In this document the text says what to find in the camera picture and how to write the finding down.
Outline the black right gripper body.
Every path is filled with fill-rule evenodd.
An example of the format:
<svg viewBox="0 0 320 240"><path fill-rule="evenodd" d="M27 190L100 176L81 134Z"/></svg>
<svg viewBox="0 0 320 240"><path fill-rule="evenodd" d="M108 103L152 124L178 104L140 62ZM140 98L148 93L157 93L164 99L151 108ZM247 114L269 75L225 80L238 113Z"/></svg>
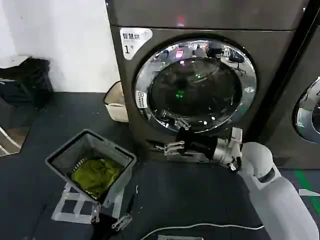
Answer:
<svg viewBox="0 0 320 240"><path fill-rule="evenodd" d="M191 129L185 130L183 127L179 129L176 142L184 141L183 148L178 149L179 154L184 154L187 151L195 151L202 153L204 156L212 160L218 144L216 136L202 135L193 132Z"/></svg>

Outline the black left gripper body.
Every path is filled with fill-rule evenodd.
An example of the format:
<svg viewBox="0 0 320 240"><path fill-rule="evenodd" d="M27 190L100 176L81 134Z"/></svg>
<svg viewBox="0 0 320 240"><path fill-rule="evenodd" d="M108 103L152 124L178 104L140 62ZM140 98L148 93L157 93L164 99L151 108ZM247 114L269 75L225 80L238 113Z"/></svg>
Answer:
<svg viewBox="0 0 320 240"><path fill-rule="evenodd" d="M112 225L118 221L117 218L109 216L104 213L99 214L99 222L93 222L93 233L91 240L110 240L116 236L118 232L112 228Z"/></svg>

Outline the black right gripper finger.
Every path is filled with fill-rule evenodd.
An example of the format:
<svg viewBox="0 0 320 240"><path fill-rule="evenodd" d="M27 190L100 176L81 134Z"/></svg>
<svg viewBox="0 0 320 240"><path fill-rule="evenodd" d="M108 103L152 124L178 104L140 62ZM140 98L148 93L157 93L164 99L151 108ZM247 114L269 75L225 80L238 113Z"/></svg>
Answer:
<svg viewBox="0 0 320 240"><path fill-rule="evenodd" d="M150 141L150 144L153 145L157 150L163 152L165 156L177 155L180 150L185 148L185 142L183 140L170 143L161 143L157 141Z"/></svg>
<svg viewBox="0 0 320 240"><path fill-rule="evenodd" d="M186 131L188 131L190 129L190 125L189 123L182 117L178 116L178 115L175 115L174 113L171 113L167 110L161 110L160 111L160 116L162 118L166 118L166 119L170 119L174 122L174 125L180 129L180 128L183 128L185 129Z"/></svg>

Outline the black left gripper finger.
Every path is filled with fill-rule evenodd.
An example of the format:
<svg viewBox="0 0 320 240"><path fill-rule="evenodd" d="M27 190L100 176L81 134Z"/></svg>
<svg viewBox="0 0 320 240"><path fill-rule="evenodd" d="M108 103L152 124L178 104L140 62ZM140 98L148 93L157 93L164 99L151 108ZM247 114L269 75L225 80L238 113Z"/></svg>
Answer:
<svg viewBox="0 0 320 240"><path fill-rule="evenodd" d="M92 223L99 223L100 222L100 212L101 212L101 204L94 203L91 207L91 219Z"/></svg>
<svg viewBox="0 0 320 240"><path fill-rule="evenodd" d="M114 199L112 217L116 219L116 222L112 224L112 230L123 230L133 219L132 210L135 203L135 198L139 193L138 185L135 186L135 193L129 200L125 214L121 216L122 202L125 189L123 189Z"/></svg>

